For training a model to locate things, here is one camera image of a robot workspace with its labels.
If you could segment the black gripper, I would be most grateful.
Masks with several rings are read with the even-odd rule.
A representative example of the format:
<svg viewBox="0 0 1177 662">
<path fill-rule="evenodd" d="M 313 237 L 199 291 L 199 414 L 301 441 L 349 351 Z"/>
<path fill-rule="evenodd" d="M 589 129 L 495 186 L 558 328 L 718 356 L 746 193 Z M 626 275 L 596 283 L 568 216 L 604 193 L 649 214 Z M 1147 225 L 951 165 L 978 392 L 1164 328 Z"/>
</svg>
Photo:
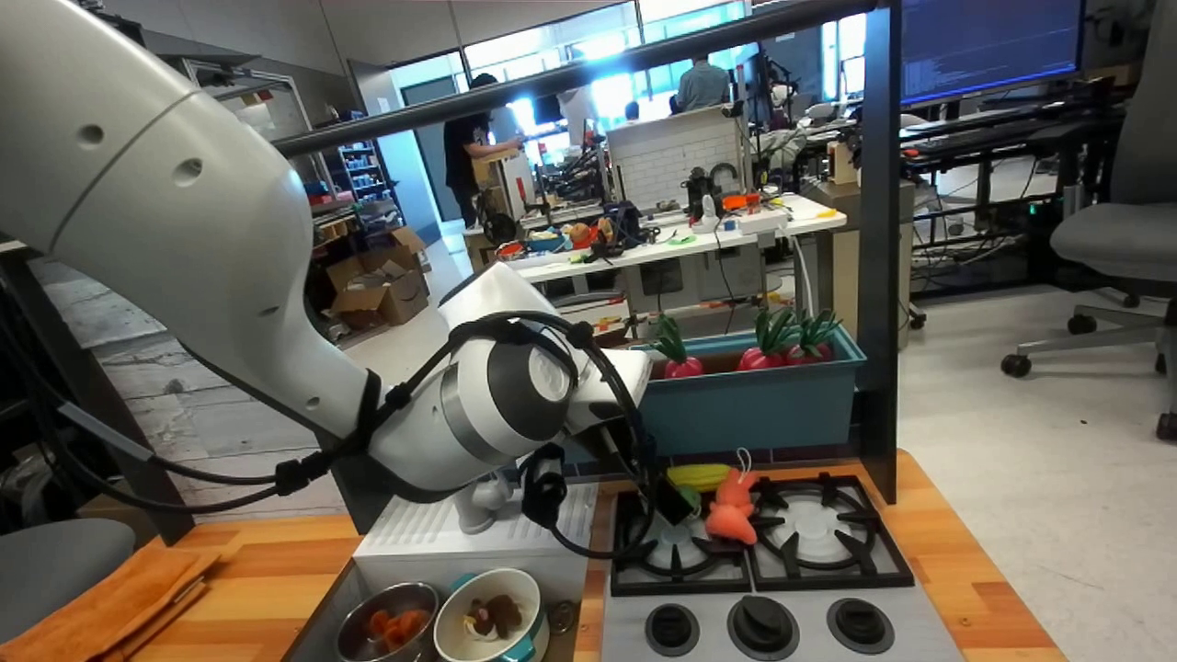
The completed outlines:
<svg viewBox="0 0 1177 662">
<path fill-rule="evenodd" d="M 665 478 L 656 438 L 636 411 L 589 426 L 583 443 L 604 469 L 626 469 L 665 523 L 688 517 L 688 495 Z"/>
</svg>

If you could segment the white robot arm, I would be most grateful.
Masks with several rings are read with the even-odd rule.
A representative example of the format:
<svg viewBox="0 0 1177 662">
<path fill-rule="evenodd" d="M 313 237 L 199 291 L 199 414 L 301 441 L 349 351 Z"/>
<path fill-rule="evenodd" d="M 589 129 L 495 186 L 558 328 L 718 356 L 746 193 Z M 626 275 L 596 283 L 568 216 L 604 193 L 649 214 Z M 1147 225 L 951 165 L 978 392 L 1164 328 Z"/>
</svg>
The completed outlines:
<svg viewBox="0 0 1177 662">
<path fill-rule="evenodd" d="M 604 349 L 515 269 L 442 297 L 384 383 L 306 313 L 300 167 L 210 93 L 73 0 L 0 0 L 0 226 L 118 291 L 324 438 L 349 513 L 437 503 L 609 426 L 636 426 L 643 349 Z"/>
</svg>

